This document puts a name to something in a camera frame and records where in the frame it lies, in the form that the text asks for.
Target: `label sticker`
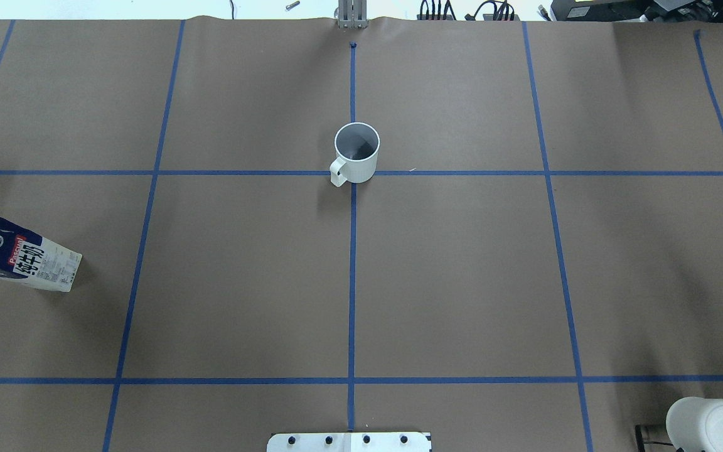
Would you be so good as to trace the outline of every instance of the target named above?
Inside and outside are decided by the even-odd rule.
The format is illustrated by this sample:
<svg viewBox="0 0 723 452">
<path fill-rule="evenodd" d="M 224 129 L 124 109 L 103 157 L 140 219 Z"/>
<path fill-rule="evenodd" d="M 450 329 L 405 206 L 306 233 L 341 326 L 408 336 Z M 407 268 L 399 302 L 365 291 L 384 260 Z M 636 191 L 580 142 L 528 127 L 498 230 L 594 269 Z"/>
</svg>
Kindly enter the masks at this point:
<svg viewBox="0 0 723 452">
<path fill-rule="evenodd" d="M 587 12 L 590 10 L 590 6 L 579 6 L 579 8 L 571 8 L 570 11 L 568 11 L 567 18 L 585 17 L 587 15 Z"/>
</svg>

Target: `white cylinder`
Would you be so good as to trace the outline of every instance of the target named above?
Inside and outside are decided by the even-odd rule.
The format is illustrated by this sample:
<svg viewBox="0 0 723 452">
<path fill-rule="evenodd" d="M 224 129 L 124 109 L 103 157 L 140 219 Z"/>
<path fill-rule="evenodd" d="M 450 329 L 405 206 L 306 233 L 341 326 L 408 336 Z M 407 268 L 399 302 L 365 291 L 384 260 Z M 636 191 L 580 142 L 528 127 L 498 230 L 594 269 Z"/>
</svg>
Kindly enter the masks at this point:
<svg viewBox="0 0 723 452">
<path fill-rule="evenodd" d="M 723 452 L 723 399 L 686 397 L 675 401 L 665 426 L 674 447 L 685 452 Z"/>
</svg>

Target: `white floor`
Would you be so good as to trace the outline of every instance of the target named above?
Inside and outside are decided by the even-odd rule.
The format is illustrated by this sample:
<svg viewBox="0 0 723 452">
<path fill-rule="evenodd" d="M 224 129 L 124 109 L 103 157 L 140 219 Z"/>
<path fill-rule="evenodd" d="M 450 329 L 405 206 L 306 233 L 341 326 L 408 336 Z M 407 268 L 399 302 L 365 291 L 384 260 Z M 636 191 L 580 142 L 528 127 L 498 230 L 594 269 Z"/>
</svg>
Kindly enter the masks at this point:
<svg viewBox="0 0 723 452">
<path fill-rule="evenodd" d="M 294 0 L 233 0 L 236 18 L 315 18 L 333 17 L 336 0 L 301 0 L 286 11 Z M 453 0 L 458 20 L 473 13 L 480 0 Z M 510 0 L 521 20 L 542 20 L 537 5 L 550 9 L 550 0 Z M 368 17 L 389 16 L 414 19 L 419 0 L 368 0 Z M 485 6 L 482 12 L 490 12 Z M 0 19 L 140 19 L 192 18 L 210 15 L 230 18 L 229 0 L 0 0 Z"/>
</svg>

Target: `metal bracket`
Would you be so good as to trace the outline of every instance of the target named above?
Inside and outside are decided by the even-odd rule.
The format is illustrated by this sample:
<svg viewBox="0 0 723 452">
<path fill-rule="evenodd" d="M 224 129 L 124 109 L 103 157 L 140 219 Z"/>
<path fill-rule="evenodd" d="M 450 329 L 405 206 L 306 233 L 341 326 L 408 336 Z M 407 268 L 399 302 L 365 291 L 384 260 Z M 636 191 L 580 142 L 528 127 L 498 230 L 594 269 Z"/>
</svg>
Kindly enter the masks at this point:
<svg viewBox="0 0 723 452">
<path fill-rule="evenodd" d="M 367 28 L 367 0 L 339 0 L 339 28 Z"/>
<path fill-rule="evenodd" d="M 431 452 L 431 434 L 419 432 L 276 434 L 267 452 Z"/>
</svg>

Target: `white metal plate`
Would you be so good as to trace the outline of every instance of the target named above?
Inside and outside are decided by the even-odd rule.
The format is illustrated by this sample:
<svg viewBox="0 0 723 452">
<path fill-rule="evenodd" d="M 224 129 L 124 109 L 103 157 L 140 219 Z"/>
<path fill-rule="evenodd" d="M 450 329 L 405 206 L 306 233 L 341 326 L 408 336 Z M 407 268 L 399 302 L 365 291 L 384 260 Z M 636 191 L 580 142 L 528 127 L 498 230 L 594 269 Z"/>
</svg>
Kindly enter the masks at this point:
<svg viewBox="0 0 723 452">
<path fill-rule="evenodd" d="M 431 434 L 419 432 L 276 434 L 269 438 L 267 443 L 267 452 L 318 451 L 431 452 Z"/>
</svg>

